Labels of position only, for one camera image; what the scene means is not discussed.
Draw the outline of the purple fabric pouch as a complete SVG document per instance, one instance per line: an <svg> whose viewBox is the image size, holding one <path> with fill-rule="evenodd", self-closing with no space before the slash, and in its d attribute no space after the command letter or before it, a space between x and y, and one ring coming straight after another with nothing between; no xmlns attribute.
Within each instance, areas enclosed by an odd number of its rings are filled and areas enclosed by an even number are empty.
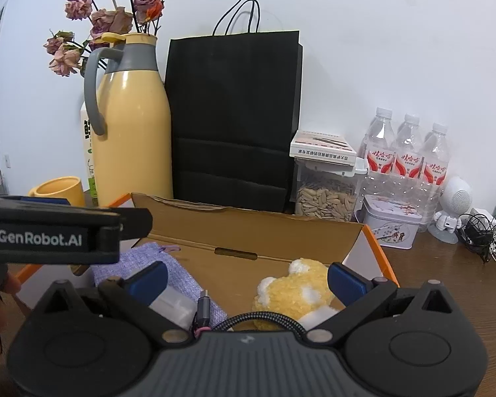
<svg viewBox="0 0 496 397"><path fill-rule="evenodd" d="M168 284L197 303L203 288L172 256L173 252L179 250L176 245L159 245L153 242L131 248L120 254L118 263L94 265L92 267L94 282L98 286L112 276L126 280L151 263L160 261L167 267Z"/></svg>

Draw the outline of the white flat box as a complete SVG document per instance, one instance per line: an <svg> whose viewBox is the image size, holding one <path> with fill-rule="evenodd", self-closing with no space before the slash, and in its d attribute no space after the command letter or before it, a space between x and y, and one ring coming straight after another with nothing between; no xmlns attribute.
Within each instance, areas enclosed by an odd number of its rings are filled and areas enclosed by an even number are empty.
<svg viewBox="0 0 496 397"><path fill-rule="evenodd" d="M290 143L289 156L354 166L357 154L342 136L298 130Z"/></svg>

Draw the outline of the yellow ceramic mug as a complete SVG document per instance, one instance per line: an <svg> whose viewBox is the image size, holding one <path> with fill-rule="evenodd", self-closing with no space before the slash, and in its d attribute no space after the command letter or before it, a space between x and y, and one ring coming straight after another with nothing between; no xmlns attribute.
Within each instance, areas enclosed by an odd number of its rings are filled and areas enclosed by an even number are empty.
<svg viewBox="0 0 496 397"><path fill-rule="evenodd" d="M38 198L61 198L71 206L85 207L85 195L79 177L57 177L33 187L28 196Z"/></svg>

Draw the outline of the white milk carton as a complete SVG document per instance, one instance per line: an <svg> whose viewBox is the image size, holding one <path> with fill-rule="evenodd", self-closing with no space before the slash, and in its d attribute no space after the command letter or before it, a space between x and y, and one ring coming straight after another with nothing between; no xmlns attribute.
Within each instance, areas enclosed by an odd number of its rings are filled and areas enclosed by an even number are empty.
<svg viewBox="0 0 496 397"><path fill-rule="evenodd" d="M82 124L82 144L83 151L85 157L85 163L87 168L87 181L88 188L91 197L96 200L97 199L97 188L95 181L95 169L94 169L94 157L93 157L93 148L92 148L92 135L91 135L91 126L88 118L88 112L86 110L85 104L82 104L80 110L80 119Z"/></svg>

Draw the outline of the water bottle right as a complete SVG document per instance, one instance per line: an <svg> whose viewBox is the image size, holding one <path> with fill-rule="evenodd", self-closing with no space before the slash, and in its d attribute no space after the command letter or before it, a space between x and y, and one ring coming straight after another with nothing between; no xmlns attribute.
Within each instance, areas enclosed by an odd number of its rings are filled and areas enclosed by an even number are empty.
<svg viewBox="0 0 496 397"><path fill-rule="evenodd" d="M446 125L433 123L432 130L426 135L420 150L422 163L419 178L423 183L427 199L421 210L422 220L418 227L419 232L424 232L431 223L439 202L442 183L446 179L450 161L450 151L446 140L447 131Z"/></svg>

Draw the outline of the black paper bag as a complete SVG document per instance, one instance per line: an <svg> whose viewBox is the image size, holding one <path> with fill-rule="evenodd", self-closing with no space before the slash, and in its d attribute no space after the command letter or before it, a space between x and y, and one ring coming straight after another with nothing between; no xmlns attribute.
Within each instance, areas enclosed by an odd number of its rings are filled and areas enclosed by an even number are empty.
<svg viewBox="0 0 496 397"><path fill-rule="evenodd" d="M173 39L165 88L178 200L256 211L292 208L303 47L296 30L261 32L258 0L245 33Z"/></svg>

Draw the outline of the water bottle middle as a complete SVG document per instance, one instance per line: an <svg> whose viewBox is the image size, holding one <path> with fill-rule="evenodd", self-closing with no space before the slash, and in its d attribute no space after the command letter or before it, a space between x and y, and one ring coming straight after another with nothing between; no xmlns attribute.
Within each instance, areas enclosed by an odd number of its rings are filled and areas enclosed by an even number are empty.
<svg viewBox="0 0 496 397"><path fill-rule="evenodd" d="M419 131L420 118L406 114L403 123L397 130L392 144L394 149L393 173L407 178L418 178L422 154L421 135Z"/></svg>

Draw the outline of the yellow white plush toy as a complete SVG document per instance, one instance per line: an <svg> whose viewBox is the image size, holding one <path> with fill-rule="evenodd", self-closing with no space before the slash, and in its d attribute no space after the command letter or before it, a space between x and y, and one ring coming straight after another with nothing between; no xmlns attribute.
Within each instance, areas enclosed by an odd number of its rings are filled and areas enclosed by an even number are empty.
<svg viewBox="0 0 496 397"><path fill-rule="evenodd" d="M340 312L342 307L328 286L328 267L299 258L290 263L288 274L261 280L253 300L253 312L273 312L297 321L306 331Z"/></svg>

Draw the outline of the dried rose bouquet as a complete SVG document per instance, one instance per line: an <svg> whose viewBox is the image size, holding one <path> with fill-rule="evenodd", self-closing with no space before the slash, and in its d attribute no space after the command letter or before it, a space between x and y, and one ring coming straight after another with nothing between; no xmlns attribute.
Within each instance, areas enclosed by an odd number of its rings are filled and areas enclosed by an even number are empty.
<svg viewBox="0 0 496 397"><path fill-rule="evenodd" d="M85 73L91 53L109 46L102 40L106 33L156 35L161 28L165 0L129 0L129 3L130 6L125 7L117 0L65 0L66 18L87 21L90 30L84 40L77 39L69 30L53 32L44 43L45 51L52 57L49 69L61 77Z"/></svg>

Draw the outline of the clear plastic box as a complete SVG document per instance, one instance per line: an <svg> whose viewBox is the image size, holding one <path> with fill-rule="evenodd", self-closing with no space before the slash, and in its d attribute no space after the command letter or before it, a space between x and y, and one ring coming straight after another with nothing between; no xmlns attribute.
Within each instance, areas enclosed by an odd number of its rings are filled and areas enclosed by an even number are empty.
<svg viewBox="0 0 496 397"><path fill-rule="evenodd" d="M167 286L149 308L179 327L190 330L197 311L197 303L181 292Z"/></svg>

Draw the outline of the white decorated tin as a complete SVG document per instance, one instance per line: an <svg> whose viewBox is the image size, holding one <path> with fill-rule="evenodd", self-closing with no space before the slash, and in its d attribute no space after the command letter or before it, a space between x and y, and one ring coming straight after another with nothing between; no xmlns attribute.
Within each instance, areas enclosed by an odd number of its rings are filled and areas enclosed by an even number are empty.
<svg viewBox="0 0 496 397"><path fill-rule="evenodd" d="M357 220L372 231L381 246L412 248L422 216L409 202L384 196L365 195Z"/></svg>

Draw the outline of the clear seed container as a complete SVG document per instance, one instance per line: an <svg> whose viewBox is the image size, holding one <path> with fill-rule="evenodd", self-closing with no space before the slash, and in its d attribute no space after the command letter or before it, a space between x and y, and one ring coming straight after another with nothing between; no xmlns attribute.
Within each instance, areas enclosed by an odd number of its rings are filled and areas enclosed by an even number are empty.
<svg viewBox="0 0 496 397"><path fill-rule="evenodd" d="M368 164L357 158L354 166L296 159L295 214L322 220L351 221L359 186Z"/></svg>

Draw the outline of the orange pumpkin cardboard box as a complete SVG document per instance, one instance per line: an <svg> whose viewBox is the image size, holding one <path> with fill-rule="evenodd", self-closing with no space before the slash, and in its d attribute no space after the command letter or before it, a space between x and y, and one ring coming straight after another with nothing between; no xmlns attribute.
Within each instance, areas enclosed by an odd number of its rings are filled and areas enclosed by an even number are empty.
<svg viewBox="0 0 496 397"><path fill-rule="evenodd" d="M172 256L208 292L213 324L252 311L261 280L286 276L290 263L299 258L325 265L343 263L368 281L396 279L383 249L363 224L144 194L122 196L113 208L150 211L150 233L136 245L122 242L120 254L151 242L180 248ZM93 266L76 276L67 265L29 264L18 275L22 288L17 297L27 309L33 309L55 281L69 282L76 289L96 288Z"/></svg>

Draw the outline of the yellow thermos jug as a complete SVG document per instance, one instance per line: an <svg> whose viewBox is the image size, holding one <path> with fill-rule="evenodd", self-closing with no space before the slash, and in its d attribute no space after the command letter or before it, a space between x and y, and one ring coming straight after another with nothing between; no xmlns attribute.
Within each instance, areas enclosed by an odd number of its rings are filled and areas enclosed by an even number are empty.
<svg viewBox="0 0 496 397"><path fill-rule="evenodd" d="M84 74L98 203L131 193L173 197L171 112L156 37L104 33Z"/></svg>

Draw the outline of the water bottle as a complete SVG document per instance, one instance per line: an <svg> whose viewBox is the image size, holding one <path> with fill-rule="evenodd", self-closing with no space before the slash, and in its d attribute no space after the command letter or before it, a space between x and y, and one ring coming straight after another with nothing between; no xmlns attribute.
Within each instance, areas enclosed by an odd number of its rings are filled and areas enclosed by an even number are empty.
<svg viewBox="0 0 496 397"><path fill-rule="evenodd" d="M397 130L392 144L394 149L393 173L407 178L418 178L422 154L421 135L419 131L420 118L406 114L403 123Z"/></svg>
<svg viewBox="0 0 496 397"><path fill-rule="evenodd" d="M420 150L422 163L419 178L423 183L427 199L421 210L422 220L418 227L419 232L424 232L431 223L439 202L442 183L446 179L450 161L450 151L446 140L447 131L446 125L433 123L432 130L426 135Z"/></svg>
<svg viewBox="0 0 496 397"><path fill-rule="evenodd" d="M367 162L369 169L373 172L390 174L393 170L395 135L392 117L391 110L377 108L375 117L361 142L358 155Z"/></svg>

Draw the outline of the white robot toy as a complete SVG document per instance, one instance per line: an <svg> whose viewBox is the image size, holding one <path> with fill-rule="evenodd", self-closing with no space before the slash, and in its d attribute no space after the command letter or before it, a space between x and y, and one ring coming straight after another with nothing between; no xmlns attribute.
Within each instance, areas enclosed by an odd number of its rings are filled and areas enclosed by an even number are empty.
<svg viewBox="0 0 496 397"><path fill-rule="evenodd" d="M456 231L461 228L461 216L472 205L472 189L461 177L451 177L439 196L441 210L434 214L428 232L450 245L458 243Z"/></svg>

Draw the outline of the water bottle left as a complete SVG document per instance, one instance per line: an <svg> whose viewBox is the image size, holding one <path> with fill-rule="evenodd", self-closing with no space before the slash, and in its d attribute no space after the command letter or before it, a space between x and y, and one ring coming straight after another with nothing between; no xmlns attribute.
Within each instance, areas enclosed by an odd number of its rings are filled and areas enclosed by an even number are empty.
<svg viewBox="0 0 496 397"><path fill-rule="evenodd" d="M392 117L391 110L377 108L375 117L361 142L358 155L367 162L369 169L373 172L390 174L393 170L395 135Z"/></svg>

